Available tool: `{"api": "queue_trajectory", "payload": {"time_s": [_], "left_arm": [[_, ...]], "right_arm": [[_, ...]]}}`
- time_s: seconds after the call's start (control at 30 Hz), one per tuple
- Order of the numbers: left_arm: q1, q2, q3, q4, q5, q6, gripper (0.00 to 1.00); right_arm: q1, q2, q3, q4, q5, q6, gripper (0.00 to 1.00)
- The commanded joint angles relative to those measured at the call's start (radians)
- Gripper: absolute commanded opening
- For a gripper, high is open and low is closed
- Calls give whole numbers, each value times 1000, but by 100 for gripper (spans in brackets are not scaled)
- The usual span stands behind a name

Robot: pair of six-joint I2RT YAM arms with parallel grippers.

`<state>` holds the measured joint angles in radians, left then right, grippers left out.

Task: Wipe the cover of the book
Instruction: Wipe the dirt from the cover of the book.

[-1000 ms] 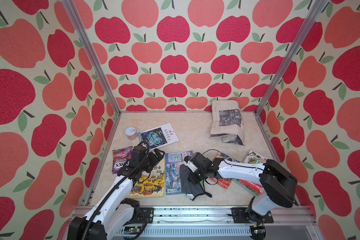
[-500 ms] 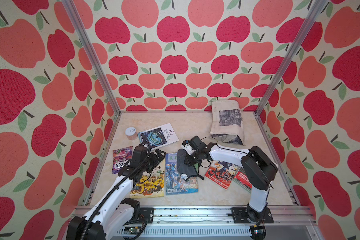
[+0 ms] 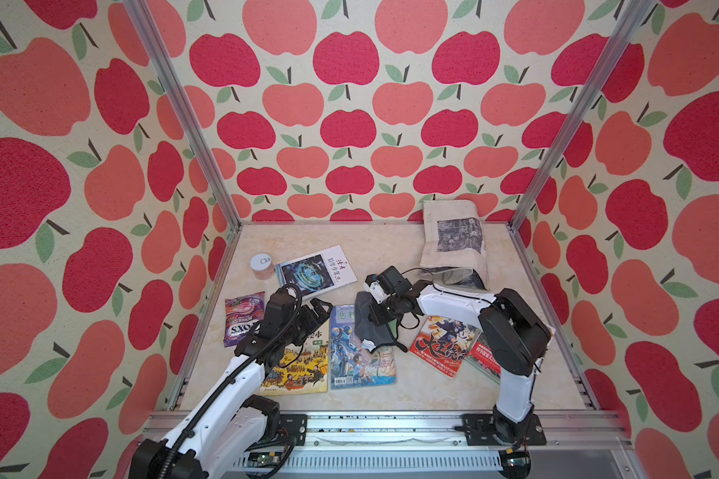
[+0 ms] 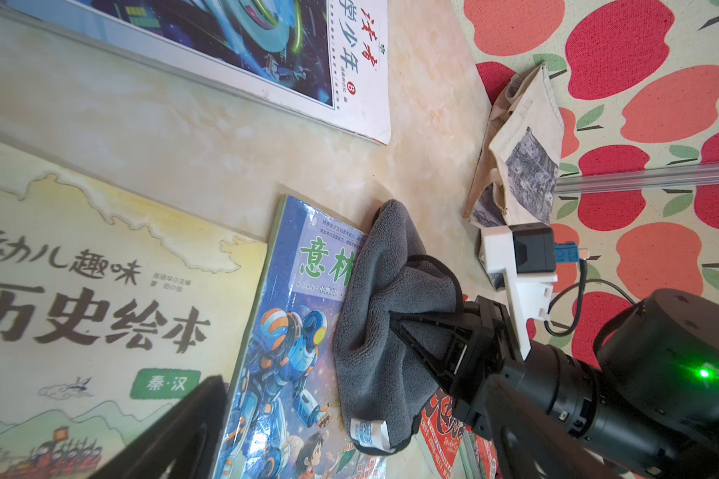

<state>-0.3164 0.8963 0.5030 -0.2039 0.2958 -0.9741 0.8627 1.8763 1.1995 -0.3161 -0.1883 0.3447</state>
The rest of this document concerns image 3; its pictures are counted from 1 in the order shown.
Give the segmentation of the grey green microfibre cloth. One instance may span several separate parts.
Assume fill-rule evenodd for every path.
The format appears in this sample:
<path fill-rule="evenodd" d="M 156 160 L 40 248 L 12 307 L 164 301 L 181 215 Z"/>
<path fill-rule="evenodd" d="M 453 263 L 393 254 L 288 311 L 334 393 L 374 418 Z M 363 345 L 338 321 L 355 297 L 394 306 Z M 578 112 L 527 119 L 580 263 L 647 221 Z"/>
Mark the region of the grey green microfibre cloth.
<path fill-rule="evenodd" d="M 355 301 L 355 335 L 358 337 L 361 347 L 369 353 L 375 352 L 382 347 L 396 347 L 402 352 L 409 349 L 397 340 L 397 331 L 389 323 L 379 325 L 377 313 L 379 304 L 370 293 L 363 291 L 358 293 Z"/>

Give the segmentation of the white book with blue vortex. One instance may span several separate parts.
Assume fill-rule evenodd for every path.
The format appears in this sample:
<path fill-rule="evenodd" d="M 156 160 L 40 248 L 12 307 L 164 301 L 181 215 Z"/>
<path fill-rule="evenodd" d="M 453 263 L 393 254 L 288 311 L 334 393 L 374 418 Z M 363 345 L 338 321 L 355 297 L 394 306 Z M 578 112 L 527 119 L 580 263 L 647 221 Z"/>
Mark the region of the white book with blue vortex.
<path fill-rule="evenodd" d="M 358 278 L 340 245 L 275 265 L 280 285 L 296 285 L 304 299 L 316 297 Z"/>

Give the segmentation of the blue robot sunflower magazine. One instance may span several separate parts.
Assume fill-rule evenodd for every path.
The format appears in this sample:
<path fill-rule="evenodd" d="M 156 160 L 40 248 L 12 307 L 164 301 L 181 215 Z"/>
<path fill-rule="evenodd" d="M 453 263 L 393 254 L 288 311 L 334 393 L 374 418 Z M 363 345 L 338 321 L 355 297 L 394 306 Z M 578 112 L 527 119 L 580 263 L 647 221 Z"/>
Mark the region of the blue robot sunflower magazine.
<path fill-rule="evenodd" d="M 391 385 L 397 382 L 393 348 L 370 353 L 355 334 L 355 307 L 334 307 L 330 318 L 330 389 Z"/>

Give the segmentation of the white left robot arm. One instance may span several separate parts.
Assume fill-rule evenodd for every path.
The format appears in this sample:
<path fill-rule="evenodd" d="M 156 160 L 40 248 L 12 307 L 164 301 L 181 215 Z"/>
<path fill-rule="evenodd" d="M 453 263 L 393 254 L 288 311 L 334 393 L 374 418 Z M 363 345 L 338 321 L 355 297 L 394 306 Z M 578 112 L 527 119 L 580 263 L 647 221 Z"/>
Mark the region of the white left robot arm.
<path fill-rule="evenodd" d="M 161 440 L 144 440 L 131 459 L 131 478 L 220 478 L 251 446 L 275 440 L 279 403 L 257 391 L 289 345 L 302 345 L 334 306 L 303 302 L 293 283 L 266 303 L 263 318 L 236 346 L 235 356 L 201 403 Z"/>

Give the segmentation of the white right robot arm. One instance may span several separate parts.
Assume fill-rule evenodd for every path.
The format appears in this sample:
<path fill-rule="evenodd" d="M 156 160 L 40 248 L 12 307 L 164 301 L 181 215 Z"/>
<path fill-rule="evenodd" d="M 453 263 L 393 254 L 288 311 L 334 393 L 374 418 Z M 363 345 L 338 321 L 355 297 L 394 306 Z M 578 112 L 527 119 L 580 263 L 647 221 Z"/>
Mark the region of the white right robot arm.
<path fill-rule="evenodd" d="M 531 431 L 535 377 L 551 332 L 514 289 L 499 293 L 445 287 L 431 281 L 403 281 L 384 287 L 377 281 L 365 290 L 373 296 L 374 321 L 399 319 L 406 313 L 445 317 L 478 327 L 501 367 L 499 400 L 489 433 L 500 444 L 517 446 Z"/>

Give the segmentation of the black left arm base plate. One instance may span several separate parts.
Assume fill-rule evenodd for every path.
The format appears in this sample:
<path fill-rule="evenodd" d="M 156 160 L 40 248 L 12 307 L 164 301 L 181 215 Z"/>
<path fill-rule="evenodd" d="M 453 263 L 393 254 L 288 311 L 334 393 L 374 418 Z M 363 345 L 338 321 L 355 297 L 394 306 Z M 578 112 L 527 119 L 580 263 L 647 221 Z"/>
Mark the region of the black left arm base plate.
<path fill-rule="evenodd" d="M 281 413 L 277 428 L 277 439 L 291 441 L 296 446 L 304 446 L 308 428 L 307 414 Z"/>

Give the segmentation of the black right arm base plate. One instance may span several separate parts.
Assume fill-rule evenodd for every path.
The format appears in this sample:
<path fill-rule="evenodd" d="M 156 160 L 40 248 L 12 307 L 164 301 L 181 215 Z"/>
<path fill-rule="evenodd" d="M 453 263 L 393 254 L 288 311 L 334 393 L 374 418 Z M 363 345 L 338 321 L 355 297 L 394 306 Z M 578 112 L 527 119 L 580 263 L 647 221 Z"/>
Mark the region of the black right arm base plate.
<path fill-rule="evenodd" d="M 500 414 L 464 414 L 461 425 L 455 427 L 462 432 L 469 446 L 545 446 L 547 439 L 539 417 L 529 413 L 520 423 L 514 423 Z"/>

